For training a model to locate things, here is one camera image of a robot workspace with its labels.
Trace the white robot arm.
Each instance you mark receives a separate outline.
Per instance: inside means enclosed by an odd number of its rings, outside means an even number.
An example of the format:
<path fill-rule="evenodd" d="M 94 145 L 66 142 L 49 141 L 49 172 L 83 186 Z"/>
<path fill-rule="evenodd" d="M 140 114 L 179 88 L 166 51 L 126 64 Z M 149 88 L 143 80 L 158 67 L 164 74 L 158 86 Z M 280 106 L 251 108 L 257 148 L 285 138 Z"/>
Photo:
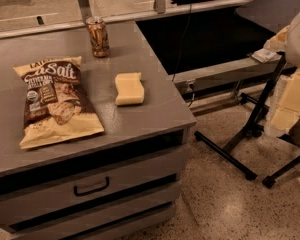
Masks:
<path fill-rule="evenodd" d="M 266 132 L 273 136 L 287 134 L 300 148 L 300 12 L 264 47 L 270 51 L 284 52 L 287 62 L 297 67 L 291 76 L 279 78 L 270 100 Z"/>

